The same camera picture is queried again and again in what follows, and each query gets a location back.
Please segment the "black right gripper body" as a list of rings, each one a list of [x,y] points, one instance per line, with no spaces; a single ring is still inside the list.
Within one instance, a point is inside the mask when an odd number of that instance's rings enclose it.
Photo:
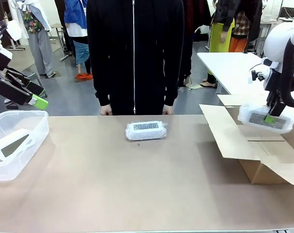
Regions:
[[[270,91],[267,97],[267,106],[276,106],[276,105],[284,105],[284,102],[281,97],[281,93],[279,90]]]

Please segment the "person's right hand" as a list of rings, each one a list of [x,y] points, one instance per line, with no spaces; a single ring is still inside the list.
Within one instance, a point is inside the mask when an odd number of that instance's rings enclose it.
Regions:
[[[105,106],[101,106],[100,115],[101,116],[112,116],[113,115],[110,104],[105,105]]]

